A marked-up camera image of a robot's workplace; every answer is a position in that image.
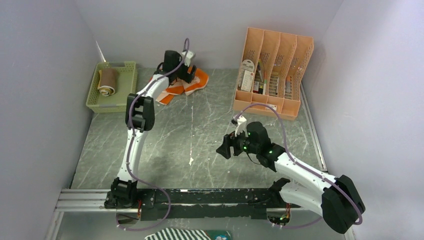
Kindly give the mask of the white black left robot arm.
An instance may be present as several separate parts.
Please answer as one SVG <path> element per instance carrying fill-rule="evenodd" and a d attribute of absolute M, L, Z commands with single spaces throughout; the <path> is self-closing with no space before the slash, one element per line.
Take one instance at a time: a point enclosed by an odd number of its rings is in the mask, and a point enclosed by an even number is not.
<path fill-rule="evenodd" d="M 195 78 L 197 68 L 191 65 L 194 57 L 195 53 L 189 49 L 181 53 L 167 50 L 147 85 L 128 95 L 125 154 L 104 202 L 106 209 L 132 208 L 140 203 L 137 184 L 141 180 L 137 178 L 137 172 L 145 140 L 155 124 L 155 101 L 177 79 L 190 83 Z"/>

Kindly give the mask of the yellow brown bear towel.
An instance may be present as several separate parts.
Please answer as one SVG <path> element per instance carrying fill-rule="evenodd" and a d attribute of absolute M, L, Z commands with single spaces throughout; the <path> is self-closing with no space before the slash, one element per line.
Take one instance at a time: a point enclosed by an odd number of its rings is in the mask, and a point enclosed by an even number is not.
<path fill-rule="evenodd" d="M 104 97 L 112 96 L 116 93 L 117 79 L 119 73 L 114 68 L 104 68 L 98 71 L 99 82 L 97 90 Z"/>

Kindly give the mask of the orange and cream towel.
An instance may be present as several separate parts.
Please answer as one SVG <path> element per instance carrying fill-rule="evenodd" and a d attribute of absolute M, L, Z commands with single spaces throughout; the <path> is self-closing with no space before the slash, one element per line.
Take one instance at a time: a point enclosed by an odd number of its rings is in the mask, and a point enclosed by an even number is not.
<path fill-rule="evenodd" d="M 156 101 L 160 104 L 168 105 L 174 96 L 182 94 L 189 96 L 197 90 L 204 89 L 208 84 L 208 81 L 209 75 L 198 68 L 191 83 L 187 83 L 178 78 L 172 83 L 172 85 L 170 85 L 158 95 Z"/>

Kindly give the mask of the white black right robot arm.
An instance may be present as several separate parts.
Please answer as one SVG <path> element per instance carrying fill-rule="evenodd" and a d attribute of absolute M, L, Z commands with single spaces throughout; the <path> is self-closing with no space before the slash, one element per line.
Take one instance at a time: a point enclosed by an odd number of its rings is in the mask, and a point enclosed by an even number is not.
<path fill-rule="evenodd" d="M 281 185 L 273 185 L 275 190 L 270 193 L 275 207 L 288 203 L 306 208 L 339 234 L 361 222 L 366 207 L 351 178 L 319 171 L 294 157 L 272 142 L 258 121 L 249 123 L 245 131 L 236 129 L 225 134 L 216 152 L 225 159 L 241 153 L 255 155 L 263 167 L 283 175 Z"/>

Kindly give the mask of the green perforated plastic basket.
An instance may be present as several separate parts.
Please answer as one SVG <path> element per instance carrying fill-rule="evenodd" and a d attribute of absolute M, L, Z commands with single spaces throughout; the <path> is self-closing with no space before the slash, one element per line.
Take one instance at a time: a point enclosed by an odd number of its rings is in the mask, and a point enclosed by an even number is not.
<path fill-rule="evenodd" d="M 136 92 L 138 72 L 134 61 L 96 65 L 86 106 L 94 113 L 125 112 L 127 97 Z"/>

